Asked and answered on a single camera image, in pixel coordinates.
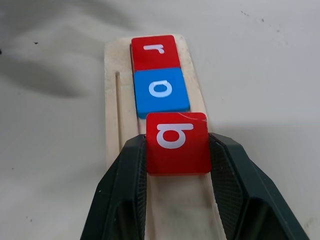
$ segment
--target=groove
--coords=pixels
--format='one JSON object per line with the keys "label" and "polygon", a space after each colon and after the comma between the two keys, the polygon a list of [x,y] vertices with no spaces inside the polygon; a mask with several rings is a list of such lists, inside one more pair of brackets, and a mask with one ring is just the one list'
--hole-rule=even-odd
{"label": "groove", "polygon": [[138,114],[136,115],[136,119],[137,119],[136,123],[137,123],[137,128],[138,128],[138,134],[140,134],[141,133],[141,129],[140,129],[140,124],[139,124]]}
{"label": "groove", "polygon": [[122,150],[122,110],[121,110],[121,80],[120,72],[115,72],[115,93],[116,93],[116,111],[118,120],[118,140],[119,140],[119,152]]}

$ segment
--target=letter o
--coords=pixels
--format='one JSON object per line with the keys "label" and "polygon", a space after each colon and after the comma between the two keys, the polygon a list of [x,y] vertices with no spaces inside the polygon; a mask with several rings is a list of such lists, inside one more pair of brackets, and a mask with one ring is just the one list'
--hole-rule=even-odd
{"label": "letter o", "polygon": [[[155,87],[159,85],[164,85],[166,87],[166,90],[164,91],[155,91]],[[170,82],[167,80],[162,80],[162,81],[153,81],[149,85],[149,93],[156,97],[156,98],[164,98],[169,96],[172,93],[172,86]]]}

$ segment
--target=wooden board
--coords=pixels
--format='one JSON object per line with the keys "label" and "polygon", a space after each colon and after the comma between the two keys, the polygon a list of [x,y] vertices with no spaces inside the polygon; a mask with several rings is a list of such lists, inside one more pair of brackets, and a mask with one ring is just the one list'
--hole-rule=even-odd
{"label": "wooden board", "polygon": [[[187,43],[181,35],[174,34],[174,38],[190,109],[207,114]],[[107,43],[104,51],[108,168],[128,139],[146,133],[146,120],[138,118],[136,113],[131,39]],[[147,177],[145,239],[226,240],[210,173],[205,176]]]}

